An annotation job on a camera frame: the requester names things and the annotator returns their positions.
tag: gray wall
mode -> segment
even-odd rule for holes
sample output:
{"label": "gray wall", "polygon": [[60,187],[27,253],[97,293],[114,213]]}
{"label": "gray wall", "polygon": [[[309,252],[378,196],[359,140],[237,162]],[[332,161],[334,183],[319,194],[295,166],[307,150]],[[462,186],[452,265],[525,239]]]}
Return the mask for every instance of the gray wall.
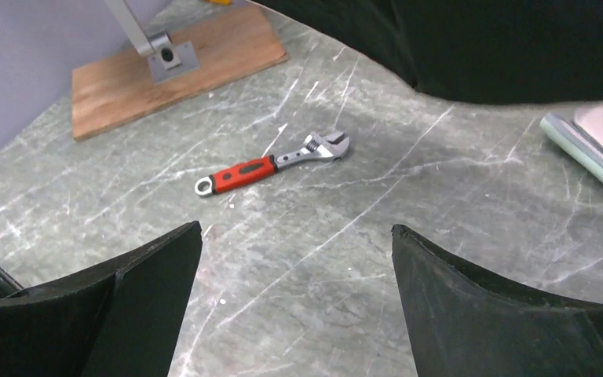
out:
{"label": "gray wall", "polygon": [[[127,2],[145,22],[170,0]],[[73,68],[125,41],[104,0],[0,0],[0,148],[69,91]]]}

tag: wrench handle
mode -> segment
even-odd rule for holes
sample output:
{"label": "wrench handle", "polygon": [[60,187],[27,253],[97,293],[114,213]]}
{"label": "wrench handle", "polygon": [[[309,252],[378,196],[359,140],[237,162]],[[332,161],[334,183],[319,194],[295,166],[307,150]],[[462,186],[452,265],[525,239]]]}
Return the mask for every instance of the wrench handle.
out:
{"label": "wrench handle", "polygon": [[277,171],[274,155],[269,155],[211,174],[210,179],[214,192],[220,194],[265,179]]}

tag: adjustable wrench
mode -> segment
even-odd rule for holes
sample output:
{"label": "adjustable wrench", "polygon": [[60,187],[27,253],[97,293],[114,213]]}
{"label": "adjustable wrench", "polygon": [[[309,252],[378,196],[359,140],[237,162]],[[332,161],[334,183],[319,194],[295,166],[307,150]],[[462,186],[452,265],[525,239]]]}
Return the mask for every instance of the adjustable wrench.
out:
{"label": "adjustable wrench", "polygon": [[350,138],[341,131],[335,131],[326,137],[312,132],[297,151],[281,156],[269,155],[254,159],[200,178],[196,182],[196,194],[210,196],[238,189],[303,161],[312,159],[334,161],[345,156],[349,145]]}

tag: wooden base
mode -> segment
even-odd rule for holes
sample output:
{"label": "wooden base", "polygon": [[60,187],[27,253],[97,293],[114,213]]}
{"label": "wooden base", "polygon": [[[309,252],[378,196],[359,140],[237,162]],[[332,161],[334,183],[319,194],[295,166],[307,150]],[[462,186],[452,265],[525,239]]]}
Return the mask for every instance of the wooden base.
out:
{"label": "wooden base", "polygon": [[72,126],[76,141],[288,59],[272,26],[253,4],[173,33],[170,38],[176,45],[192,42],[199,69],[156,85],[147,60],[129,49],[73,71]]}

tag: marble surface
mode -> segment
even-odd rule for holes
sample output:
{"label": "marble surface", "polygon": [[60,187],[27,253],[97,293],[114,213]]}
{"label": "marble surface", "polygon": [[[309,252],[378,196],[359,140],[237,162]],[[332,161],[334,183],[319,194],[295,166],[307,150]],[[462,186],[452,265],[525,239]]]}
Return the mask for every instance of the marble surface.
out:
{"label": "marble surface", "polygon": [[[175,2],[154,25],[206,11]],[[187,377],[416,375],[396,223],[511,279],[603,302],[603,186],[538,128],[549,108],[424,97],[268,17],[287,63],[81,144],[66,96],[0,151],[0,265],[40,284],[200,220],[205,248],[170,369]],[[353,139],[341,162],[193,192],[198,178],[334,128]]]}

